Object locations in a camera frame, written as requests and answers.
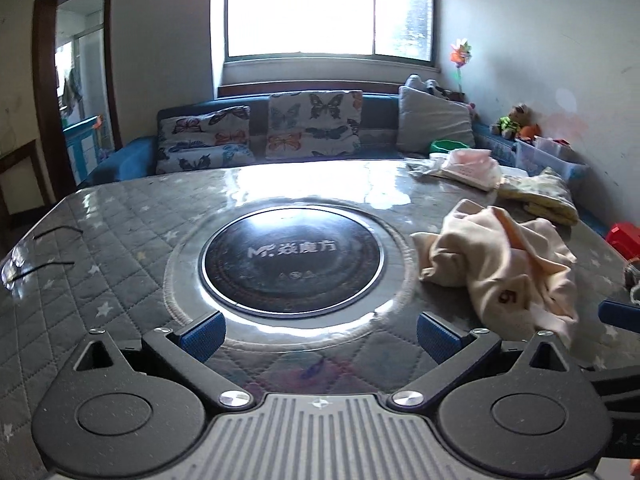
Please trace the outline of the cream beige garment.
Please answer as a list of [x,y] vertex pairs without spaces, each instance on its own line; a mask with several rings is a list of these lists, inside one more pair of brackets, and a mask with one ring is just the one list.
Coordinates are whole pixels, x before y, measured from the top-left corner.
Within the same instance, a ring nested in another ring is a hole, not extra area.
[[548,330],[567,348],[573,344],[577,258],[549,220],[518,223],[503,208],[460,200],[439,232],[411,238],[420,280],[464,286],[480,322],[501,338],[525,340]]

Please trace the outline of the eyeglasses on table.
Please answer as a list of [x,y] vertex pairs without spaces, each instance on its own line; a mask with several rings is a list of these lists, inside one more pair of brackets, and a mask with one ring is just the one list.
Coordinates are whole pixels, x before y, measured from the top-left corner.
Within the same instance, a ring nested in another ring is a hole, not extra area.
[[54,240],[54,234],[73,233],[75,236],[84,234],[84,230],[77,226],[54,226],[36,234],[25,237],[3,258],[1,265],[1,283],[7,290],[14,289],[14,286],[29,275],[37,273],[47,266],[72,266],[75,261],[69,258],[63,259],[57,256],[38,256],[37,249],[44,242]]

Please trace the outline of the blue sofa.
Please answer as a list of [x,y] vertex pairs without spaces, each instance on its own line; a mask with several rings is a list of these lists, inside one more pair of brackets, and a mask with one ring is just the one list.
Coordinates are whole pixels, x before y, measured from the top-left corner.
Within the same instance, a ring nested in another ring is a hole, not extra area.
[[219,99],[168,108],[155,136],[129,142],[82,180],[85,188],[156,174],[264,162],[423,156],[436,140],[486,148],[503,166],[515,164],[511,141],[471,122],[462,104],[426,94],[407,118],[397,94],[360,90],[299,91]]

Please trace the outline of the clear plastic storage box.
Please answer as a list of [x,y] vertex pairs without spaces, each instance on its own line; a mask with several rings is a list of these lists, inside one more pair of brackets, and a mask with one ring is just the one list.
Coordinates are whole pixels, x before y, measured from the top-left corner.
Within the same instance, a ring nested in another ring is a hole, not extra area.
[[572,148],[548,138],[536,138],[533,144],[517,140],[515,166],[525,170],[530,176],[551,168],[571,188],[579,188],[589,169]]

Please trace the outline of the grey quilted star table cover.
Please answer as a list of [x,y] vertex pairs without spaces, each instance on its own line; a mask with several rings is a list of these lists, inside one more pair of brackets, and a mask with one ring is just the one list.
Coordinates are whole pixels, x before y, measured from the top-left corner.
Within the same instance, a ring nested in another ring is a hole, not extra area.
[[250,211],[276,205],[340,206],[360,212],[387,254],[376,289],[324,318],[316,330],[227,311],[227,339],[209,366],[255,396],[265,393],[392,392],[433,367],[416,340],[424,310],[467,330],[466,292],[416,278],[410,236],[436,232],[467,198],[489,197],[439,178],[415,178],[399,160],[301,162],[143,178],[66,197],[25,236],[54,234],[38,256],[47,266],[12,290],[1,283],[1,474],[46,475],[30,434],[32,413],[89,330],[115,340],[200,316],[209,308],[196,273],[206,240]]

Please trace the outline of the dark wooden door frame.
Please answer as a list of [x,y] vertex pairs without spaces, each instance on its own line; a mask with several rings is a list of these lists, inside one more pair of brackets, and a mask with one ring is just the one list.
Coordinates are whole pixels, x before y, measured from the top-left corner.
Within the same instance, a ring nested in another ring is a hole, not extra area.
[[[55,99],[54,33],[56,8],[68,0],[35,0],[32,14],[32,86],[40,144],[46,162],[52,195],[56,200],[76,190],[72,166],[66,152],[58,100]],[[112,0],[104,0],[103,49],[108,112],[115,148],[122,148],[112,71]]]

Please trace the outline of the window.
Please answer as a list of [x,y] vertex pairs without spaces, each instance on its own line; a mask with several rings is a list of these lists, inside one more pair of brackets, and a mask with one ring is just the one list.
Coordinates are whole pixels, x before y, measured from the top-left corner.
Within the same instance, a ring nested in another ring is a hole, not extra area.
[[229,58],[355,55],[434,61],[434,0],[226,0]]

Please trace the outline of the yellow floral folded cloth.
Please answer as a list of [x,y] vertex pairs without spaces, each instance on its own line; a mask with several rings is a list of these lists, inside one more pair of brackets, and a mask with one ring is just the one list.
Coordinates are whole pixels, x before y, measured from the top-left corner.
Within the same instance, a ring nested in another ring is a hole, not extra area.
[[567,183],[550,167],[533,177],[503,176],[497,192],[505,200],[521,202],[529,214],[561,226],[576,226],[579,221]]

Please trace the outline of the butterfly cushion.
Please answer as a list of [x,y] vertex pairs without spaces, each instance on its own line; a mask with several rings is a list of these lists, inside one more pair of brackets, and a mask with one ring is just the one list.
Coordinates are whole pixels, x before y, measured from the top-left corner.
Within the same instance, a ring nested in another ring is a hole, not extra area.
[[266,159],[356,155],[361,148],[361,90],[299,91],[269,97]]
[[174,174],[251,165],[250,108],[232,106],[158,124],[156,173]]

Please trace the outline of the grey pillow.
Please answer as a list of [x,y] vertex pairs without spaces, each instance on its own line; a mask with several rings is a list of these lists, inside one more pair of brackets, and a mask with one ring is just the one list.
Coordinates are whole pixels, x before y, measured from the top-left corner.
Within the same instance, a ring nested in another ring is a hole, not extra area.
[[407,86],[399,88],[397,147],[406,153],[427,153],[437,140],[474,148],[471,115],[462,104]]

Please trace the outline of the pink clothing in plastic bag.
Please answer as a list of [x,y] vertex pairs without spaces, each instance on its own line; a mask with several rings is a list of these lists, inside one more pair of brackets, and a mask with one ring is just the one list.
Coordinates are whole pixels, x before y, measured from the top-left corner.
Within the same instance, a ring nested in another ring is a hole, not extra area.
[[415,177],[436,177],[454,180],[478,190],[494,190],[502,179],[498,162],[490,151],[478,148],[457,148],[447,154],[431,154],[428,159],[407,158],[406,167]]

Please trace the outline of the plush toy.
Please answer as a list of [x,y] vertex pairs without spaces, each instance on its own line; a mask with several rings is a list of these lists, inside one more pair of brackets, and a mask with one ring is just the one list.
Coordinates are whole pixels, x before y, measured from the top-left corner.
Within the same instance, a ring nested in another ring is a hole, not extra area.
[[516,104],[506,116],[500,117],[490,131],[506,140],[520,140],[532,144],[542,136],[541,128],[533,123],[532,111],[524,104]]

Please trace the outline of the blue white cabinet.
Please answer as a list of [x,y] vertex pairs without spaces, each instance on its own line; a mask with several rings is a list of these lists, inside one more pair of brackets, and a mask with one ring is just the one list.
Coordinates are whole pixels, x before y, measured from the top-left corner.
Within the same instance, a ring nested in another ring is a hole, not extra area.
[[77,184],[99,165],[102,117],[92,116],[63,129],[67,155]]

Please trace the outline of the right butterfly cushion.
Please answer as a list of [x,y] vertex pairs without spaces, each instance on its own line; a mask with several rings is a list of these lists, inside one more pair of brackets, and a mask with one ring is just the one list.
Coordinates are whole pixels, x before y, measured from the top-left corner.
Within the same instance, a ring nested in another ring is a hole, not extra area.
[[299,91],[269,97],[266,159],[356,155],[361,148],[361,90]]

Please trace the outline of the green bowl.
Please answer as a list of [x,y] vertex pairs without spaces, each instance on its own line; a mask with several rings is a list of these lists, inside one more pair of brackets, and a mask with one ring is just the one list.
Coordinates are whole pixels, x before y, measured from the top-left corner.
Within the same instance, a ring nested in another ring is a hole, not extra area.
[[438,139],[431,143],[430,153],[448,154],[454,150],[467,150],[468,144],[457,140]]

